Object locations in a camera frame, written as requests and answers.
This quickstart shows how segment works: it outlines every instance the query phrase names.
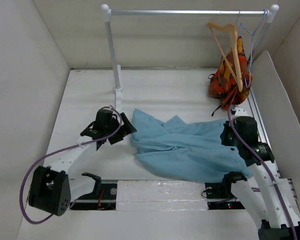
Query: orange patterned garment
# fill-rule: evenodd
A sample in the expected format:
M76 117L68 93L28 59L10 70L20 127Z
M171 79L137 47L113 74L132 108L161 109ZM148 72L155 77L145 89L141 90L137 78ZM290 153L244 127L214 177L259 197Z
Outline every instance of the orange patterned garment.
M225 63L225 60L221 58L219 69L213 75L210 80L209 95L215 99L220 99L220 105L223 109L228 110L231 104L238 105L243 103L250 93L251 84L249 84L250 74L248 71L248 63L245 55L244 45L241 36L237 39L238 57L240 62L240 69L242 74L243 89L240 92L236 80L232 76L230 70ZM233 72L236 72L234 55L232 48L226 56L232 67Z

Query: white floor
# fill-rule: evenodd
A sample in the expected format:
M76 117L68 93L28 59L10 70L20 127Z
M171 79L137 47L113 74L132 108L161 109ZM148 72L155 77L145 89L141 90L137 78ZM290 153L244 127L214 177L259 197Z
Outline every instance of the white floor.
M208 96L211 69L124 70L122 111L129 119L135 108L166 121L178 115L186 123L226 118L218 110L218 99ZM72 70L54 126L48 153L73 145L80 132L96 117L98 109L114 105L113 73L110 70ZM242 104L251 116L250 95ZM264 130L259 131L263 141ZM118 184L118 210L67 211L40 225L22 221L18 240L257 240L257 229L245 210L207 210L199 195L203 184L181 181L153 181L163 178L145 170L135 159L136 149L130 138L113 146L103 145L93 154L82 171ZM44 165L58 156L48 158ZM27 212L35 220L47 214L32 207Z
M135 108L167 121L178 115L186 123L226 118L217 110L220 101L208 95L209 79L216 69L124 70L122 111L129 119ZM115 104L114 76L110 70L72 70L64 91L48 153L75 144L79 134L96 118L98 109ZM251 113L249 102L242 104ZM104 180L162 180L145 170L134 157L130 137L103 145L82 166L82 171ZM47 158L47 166L60 155Z

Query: blue cloth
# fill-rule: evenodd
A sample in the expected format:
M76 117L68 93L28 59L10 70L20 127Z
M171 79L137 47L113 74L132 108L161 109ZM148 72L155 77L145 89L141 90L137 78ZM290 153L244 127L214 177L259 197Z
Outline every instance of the blue cloth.
M186 124L178 116L167 122L135 109L132 141L140 163L165 178L199 183L220 183L229 172L252 177L238 149L221 145L225 119Z

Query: screw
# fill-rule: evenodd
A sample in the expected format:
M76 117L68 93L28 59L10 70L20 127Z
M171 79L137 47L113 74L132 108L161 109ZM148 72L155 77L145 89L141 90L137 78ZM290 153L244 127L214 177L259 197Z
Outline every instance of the screw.
M212 187L208 186L208 187L205 189L206 194L212 194L212 192L211 192L211 191L208 191L208 190L212 190Z
M117 194L117 189L116 188L111 188L110 189L110 194L111 195L116 195Z

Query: wooden hanger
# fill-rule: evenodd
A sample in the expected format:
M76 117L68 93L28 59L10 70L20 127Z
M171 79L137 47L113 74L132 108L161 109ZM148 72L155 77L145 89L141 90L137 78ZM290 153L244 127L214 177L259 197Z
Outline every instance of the wooden hanger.
M242 91L243 89L243 82L242 82L242 75L241 75L241 69L240 69L240 62L239 62L239 57L238 57L238 48L237 48L237 40L238 40L238 30L237 27L234 24L228 24L226 26L219 26L215 23L209 22L207 24L207 26L210 28L212 35L221 51L222 57L225 61L225 64L227 65L227 67L229 68L232 76L234 77L234 80L236 82L236 84L238 85L239 88L239 92ZM232 70L232 67L229 63L229 61L227 60L227 57L223 51L223 49L221 48L221 45L217 39L217 36L215 34L215 32L213 31L213 29L217 29L221 32L225 32L228 33L230 35L230 40L231 40L231 48L232 48L232 54L233 54L233 59L234 59L234 67L235 67L235 71L236 74L234 73L234 71Z

